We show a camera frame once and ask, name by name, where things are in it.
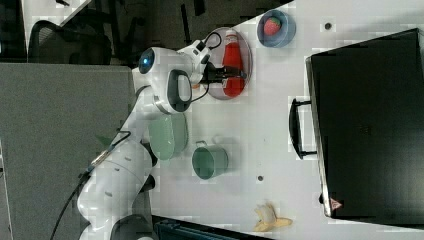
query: mug handle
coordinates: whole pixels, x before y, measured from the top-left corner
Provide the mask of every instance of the mug handle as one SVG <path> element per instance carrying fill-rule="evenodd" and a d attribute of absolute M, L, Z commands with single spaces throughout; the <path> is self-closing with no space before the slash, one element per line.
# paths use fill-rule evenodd
<path fill-rule="evenodd" d="M 206 142 L 205 141 L 197 141 L 196 142 L 196 146 L 197 147 L 205 147 L 205 146 L 207 146 L 208 144 L 206 144 Z"/>

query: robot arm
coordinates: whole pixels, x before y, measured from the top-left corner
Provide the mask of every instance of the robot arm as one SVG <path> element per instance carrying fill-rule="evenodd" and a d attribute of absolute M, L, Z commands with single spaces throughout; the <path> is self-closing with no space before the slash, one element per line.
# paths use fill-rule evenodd
<path fill-rule="evenodd" d="M 90 179 L 78 197 L 78 209 L 90 221 L 80 240 L 109 240 L 118 221 L 132 215 L 132 204 L 152 170 L 151 156 L 140 144 L 147 120 L 186 111 L 191 84 L 234 74 L 234 69 L 209 64 L 204 77 L 209 58 L 210 49 L 199 40 L 179 52 L 150 48 L 142 54 L 139 70 L 150 86 L 141 91 L 121 129 L 131 136 L 93 161 Z"/>

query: office chair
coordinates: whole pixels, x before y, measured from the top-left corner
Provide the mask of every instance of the office chair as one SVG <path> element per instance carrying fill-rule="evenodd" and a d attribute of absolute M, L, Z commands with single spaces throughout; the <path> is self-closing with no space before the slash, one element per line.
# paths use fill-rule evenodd
<path fill-rule="evenodd" d="M 109 65 L 110 40 L 103 34 L 83 32 L 37 22 L 31 30 L 28 62 L 53 64 Z"/>

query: bowl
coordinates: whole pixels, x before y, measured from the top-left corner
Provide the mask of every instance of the bowl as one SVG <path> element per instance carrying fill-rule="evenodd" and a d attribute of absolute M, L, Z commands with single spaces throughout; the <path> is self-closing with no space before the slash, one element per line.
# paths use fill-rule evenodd
<path fill-rule="evenodd" d="M 265 22 L 270 17 L 275 17 L 279 19 L 281 22 L 281 28 L 274 35 L 268 36 L 268 35 L 265 35 L 264 33 L 264 25 L 265 25 Z M 296 23 L 294 22 L 293 18 L 287 13 L 284 13 L 275 9 L 269 10 L 268 12 L 266 12 L 261 17 L 258 23 L 258 29 L 257 29 L 258 39 L 259 39 L 259 42 L 265 47 L 273 47 L 273 48 L 284 47 L 285 45 L 291 42 L 295 33 L 296 33 Z"/>
<path fill-rule="evenodd" d="M 187 146 L 187 122 L 183 113 L 163 115 L 149 124 L 150 147 L 160 160 L 169 160 Z"/>

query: table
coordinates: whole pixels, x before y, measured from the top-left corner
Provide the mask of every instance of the table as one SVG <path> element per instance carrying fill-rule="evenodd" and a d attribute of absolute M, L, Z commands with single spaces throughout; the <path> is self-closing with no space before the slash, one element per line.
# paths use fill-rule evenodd
<path fill-rule="evenodd" d="M 68 7 L 56 3 L 55 0 L 21 0 L 27 49 L 31 30 L 36 22 L 47 20 L 58 26 L 63 26 L 69 19 L 87 6 L 91 0 L 66 0 L 66 2 L 69 3 Z"/>
<path fill-rule="evenodd" d="M 152 214 L 255 234 L 272 239 L 421 239 L 422 232 L 381 225 L 336 221 L 324 216 L 318 202 L 321 186 L 318 162 L 300 160 L 290 145 L 288 114 L 294 97 L 309 96 L 305 59 L 317 52 L 424 26 L 424 2 L 307 1 L 279 8 L 297 23 L 294 40 L 284 48 L 269 49 L 256 37 L 259 17 L 235 27 L 249 42 L 253 77 L 242 96 L 219 101 L 210 96 L 186 112 L 187 149 L 169 162 L 160 161 L 152 175 Z M 332 28 L 325 30 L 324 25 Z M 136 89 L 146 84 L 133 70 Z M 314 150 L 312 117 L 300 108 L 305 150 Z M 201 181 L 191 166 L 195 142 L 224 146 L 230 170 Z M 253 233 L 257 204 L 271 201 L 277 215 L 293 219 L 289 227 Z"/>

